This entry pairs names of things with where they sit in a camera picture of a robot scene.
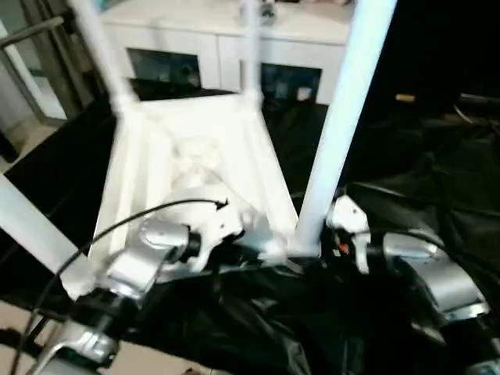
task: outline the white metal frame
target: white metal frame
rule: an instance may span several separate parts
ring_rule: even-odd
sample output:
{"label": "white metal frame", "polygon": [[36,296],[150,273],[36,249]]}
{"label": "white metal frame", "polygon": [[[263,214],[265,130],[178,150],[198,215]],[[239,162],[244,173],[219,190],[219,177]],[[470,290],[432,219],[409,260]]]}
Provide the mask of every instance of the white metal frame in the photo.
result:
{"label": "white metal frame", "polygon": [[[80,28],[111,94],[113,110],[120,117],[127,108],[137,103],[135,94],[120,76],[120,70],[116,69],[118,65],[115,56],[106,42],[105,31],[99,22],[93,1],[71,2],[79,16]],[[397,0],[358,0],[298,226],[288,243],[290,255],[318,256],[320,253],[320,231],[338,185],[396,2]],[[256,108],[260,104],[258,3],[257,0],[245,0],[248,9],[252,10],[250,14],[254,16],[250,17],[245,31],[247,69],[244,96]],[[272,154],[272,145],[268,150],[268,142],[265,143],[264,149]],[[55,272],[74,253],[75,246],[4,176],[0,176],[0,196],[4,202],[0,209],[0,227]],[[84,257],[78,259],[62,275],[64,286],[72,297],[81,294],[84,291],[82,285],[87,285],[89,280],[91,266]]]}

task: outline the white plastic piece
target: white plastic piece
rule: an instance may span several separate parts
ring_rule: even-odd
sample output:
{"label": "white plastic piece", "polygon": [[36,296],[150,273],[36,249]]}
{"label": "white plastic piece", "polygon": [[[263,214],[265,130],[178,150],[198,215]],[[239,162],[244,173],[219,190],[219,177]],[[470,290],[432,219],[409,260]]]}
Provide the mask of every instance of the white plastic piece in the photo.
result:
{"label": "white plastic piece", "polygon": [[[159,102],[135,100],[95,7],[90,0],[72,3],[119,120],[96,233],[131,214],[182,197],[184,191],[210,191],[211,184],[219,184],[227,187],[225,198],[235,199],[231,203],[237,204],[239,213],[247,218],[264,216],[278,238],[290,236],[297,215],[260,112],[259,0],[244,2],[248,17],[243,95]],[[182,209],[191,213],[187,221],[203,220],[207,205]],[[121,250],[136,225],[124,225],[95,244],[91,259],[99,263]]]}
{"label": "white plastic piece", "polygon": [[318,256],[320,234],[334,197],[397,0],[358,0],[333,101],[289,252]]}
{"label": "white plastic piece", "polygon": [[[0,227],[49,270],[57,272],[77,251],[77,247],[2,174],[0,197]],[[61,281],[73,299],[89,292],[94,277],[87,257],[82,255],[77,258],[62,273]]]}
{"label": "white plastic piece", "polygon": [[101,25],[95,1],[70,0],[70,4],[76,11],[78,26],[109,90],[113,110],[116,115],[119,115],[137,99],[132,87],[117,68],[119,64],[116,61],[113,46],[109,43],[104,27]]}
{"label": "white plastic piece", "polygon": [[[132,109],[115,136],[96,233],[123,219],[125,211],[130,215],[160,202],[211,198],[235,204],[245,226],[263,215],[276,238],[293,234],[297,214],[262,114],[243,95],[139,102]],[[196,228],[213,210],[213,205],[192,204],[165,213]],[[99,263],[123,248],[134,225],[95,244],[91,259]],[[280,244],[259,240],[265,251]],[[284,244],[272,252],[283,251]]]}
{"label": "white plastic piece", "polygon": [[215,211],[205,224],[198,229],[202,236],[202,246],[199,255],[191,264],[191,272],[202,272],[209,260],[213,248],[222,243],[223,239],[238,235],[243,231],[243,224],[238,211],[229,204]]}
{"label": "white plastic piece", "polygon": [[327,214],[327,226],[342,228],[349,233],[360,233],[369,230],[368,216],[347,195],[339,197]]}
{"label": "white plastic piece", "polygon": [[356,266],[359,272],[364,275],[370,273],[370,268],[368,267],[368,255],[366,254],[366,247],[372,241],[372,236],[369,233],[358,234],[352,239],[352,243],[355,249],[355,260]]}

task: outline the wire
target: wire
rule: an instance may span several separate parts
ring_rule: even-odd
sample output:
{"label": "wire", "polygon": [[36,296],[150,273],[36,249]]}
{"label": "wire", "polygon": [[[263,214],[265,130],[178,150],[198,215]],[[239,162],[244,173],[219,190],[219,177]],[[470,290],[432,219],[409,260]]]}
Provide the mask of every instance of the wire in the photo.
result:
{"label": "wire", "polygon": [[37,325],[31,330],[30,335],[28,336],[28,342],[34,342],[38,335],[44,330],[45,326],[48,323],[48,317],[43,316],[37,323]]}
{"label": "wire", "polygon": [[[13,328],[0,330],[0,345],[4,345],[7,348],[16,350],[20,338],[21,333]],[[28,341],[24,345],[24,354],[28,354],[30,357],[35,359],[40,355],[42,350],[42,345],[37,344],[36,341]]]}
{"label": "wire", "polygon": [[62,264],[62,266],[57,270],[57,272],[54,273],[52,278],[45,285],[45,288],[43,289],[43,291],[40,293],[38,300],[35,302],[33,310],[31,311],[30,319],[28,320],[26,326],[24,327],[23,334],[21,335],[21,339],[19,341],[19,344],[17,345],[16,354],[14,355],[14,359],[12,360],[12,365],[10,367],[9,374],[16,375],[17,368],[19,367],[19,363],[21,360],[21,355],[23,354],[23,347],[26,344],[27,339],[29,338],[31,327],[34,324],[34,321],[37,319],[37,315],[41,309],[41,306],[43,305],[43,302],[47,298],[48,293],[50,292],[52,287],[55,285],[55,283],[57,282],[57,280],[59,279],[61,274],[71,265],[71,263],[73,263],[80,255],[84,254],[84,252],[86,250],[88,250],[95,242],[99,241],[101,238],[103,238],[107,234],[111,233],[116,228],[121,227],[122,225],[127,224],[131,221],[134,221],[136,219],[139,219],[143,216],[146,216],[149,213],[159,211],[160,209],[166,209],[168,207],[172,207],[175,205],[183,205],[183,204],[188,204],[188,203],[213,203],[214,205],[216,205],[216,207],[218,209],[221,207],[224,207],[227,204],[227,202],[219,202],[219,201],[214,201],[212,199],[183,199],[183,200],[179,200],[179,201],[163,203],[161,205],[157,205],[156,207],[152,207],[150,209],[146,209],[144,211],[138,212],[132,216],[127,217],[126,219],[119,221],[118,223],[113,224],[111,227],[103,230],[97,236],[92,238],[92,240],[90,240],[87,244],[85,244],[84,246],[79,248],[74,254],[72,254]]}
{"label": "wire", "polygon": [[462,120],[466,121],[467,123],[474,123],[469,117],[467,117],[461,110],[460,108],[454,104],[453,109],[455,110],[456,114],[462,117]]}

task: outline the black tarp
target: black tarp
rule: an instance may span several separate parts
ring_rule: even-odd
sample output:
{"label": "black tarp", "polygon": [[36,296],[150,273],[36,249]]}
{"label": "black tarp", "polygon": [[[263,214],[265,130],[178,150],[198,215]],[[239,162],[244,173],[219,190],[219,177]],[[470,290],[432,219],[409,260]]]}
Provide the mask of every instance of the black tarp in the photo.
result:
{"label": "black tarp", "polygon": [[[161,85],[136,88],[144,99],[173,95]],[[326,108],[266,101],[263,113],[299,207]],[[94,230],[114,121],[104,99],[7,174],[77,245]],[[363,120],[342,189],[372,227],[431,229],[452,251],[500,269],[499,139],[489,123],[456,118],[401,112]],[[0,244],[2,299],[29,308],[50,273],[5,234]],[[236,374],[451,373],[445,350],[412,331],[394,280],[361,277],[328,257],[302,265],[302,274],[278,267],[158,286],[128,339]],[[491,274],[469,266],[495,296]],[[69,306],[58,286],[44,310],[61,317]]]}

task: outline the cabinet door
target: cabinet door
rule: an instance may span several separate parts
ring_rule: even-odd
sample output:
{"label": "cabinet door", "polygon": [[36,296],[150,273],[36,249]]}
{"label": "cabinet door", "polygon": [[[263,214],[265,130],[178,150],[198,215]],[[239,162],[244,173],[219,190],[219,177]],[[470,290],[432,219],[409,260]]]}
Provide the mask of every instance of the cabinet door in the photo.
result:
{"label": "cabinet door", "polygon": [[[219,37],[223,90],[241,90],[243,46],[239,37]],[[330,104],[344,46],[270,39],[261,40],[260,46],[264,94],[272,91],[278,98],[288,95],[286,98],[290,99],[292,92],[296,91],[295,97],[298,100],[309,94],[318,103]]]}
{"label": "cabinet door", "polygon": [[121,25],[106,30],[126,77],[220,88],[215,35]]}

